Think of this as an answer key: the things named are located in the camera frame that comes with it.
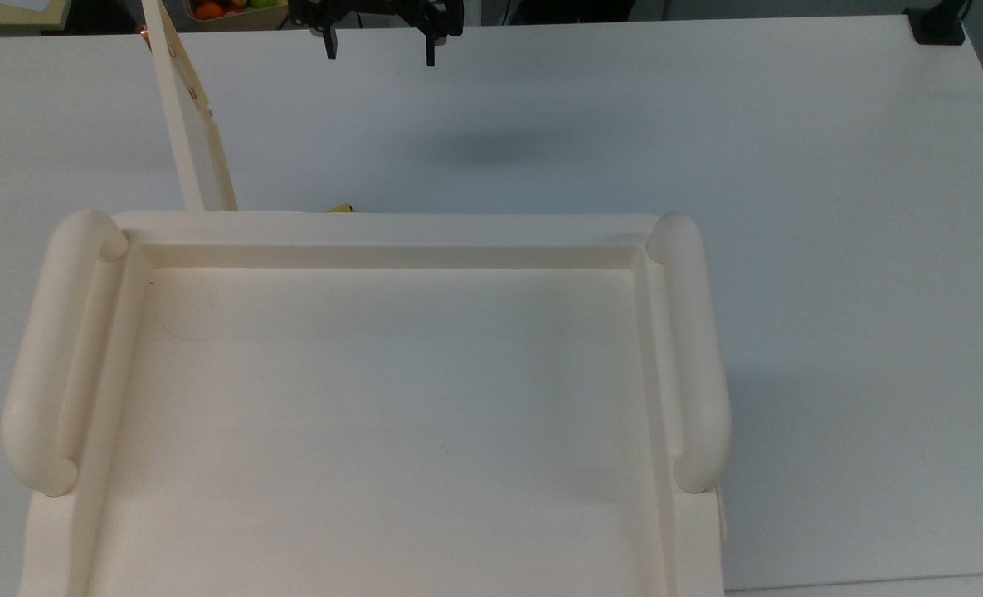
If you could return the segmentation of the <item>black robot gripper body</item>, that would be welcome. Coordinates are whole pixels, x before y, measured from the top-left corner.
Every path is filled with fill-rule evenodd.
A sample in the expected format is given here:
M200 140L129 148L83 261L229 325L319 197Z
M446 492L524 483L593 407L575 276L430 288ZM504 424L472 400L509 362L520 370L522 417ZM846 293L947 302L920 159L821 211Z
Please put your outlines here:
M433 39L464 33L462 1L290 1L289 23L324 32L351 14L397 17Z

